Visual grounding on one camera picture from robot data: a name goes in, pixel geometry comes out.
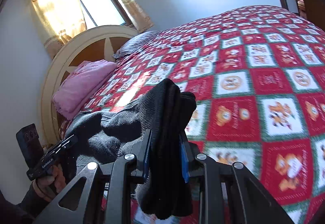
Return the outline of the left forearm dark sleeve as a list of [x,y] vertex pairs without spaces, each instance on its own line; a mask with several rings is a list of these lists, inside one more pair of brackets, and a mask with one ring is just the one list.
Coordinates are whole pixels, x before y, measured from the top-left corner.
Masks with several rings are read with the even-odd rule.
[[7,201],[1,192],[1,223],[33,223],[48,204],[39,196],[33,183],[19,204]]

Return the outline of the left hand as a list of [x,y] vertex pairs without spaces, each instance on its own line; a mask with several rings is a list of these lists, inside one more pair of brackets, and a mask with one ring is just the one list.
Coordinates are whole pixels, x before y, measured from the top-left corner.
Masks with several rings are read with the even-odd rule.
[[49,176],[32,181],[32,187],[36,194],[47,202],[51,202],[56,194],[66,187],[66,179],[63,175],[60,164],[52,166],[52,173]]

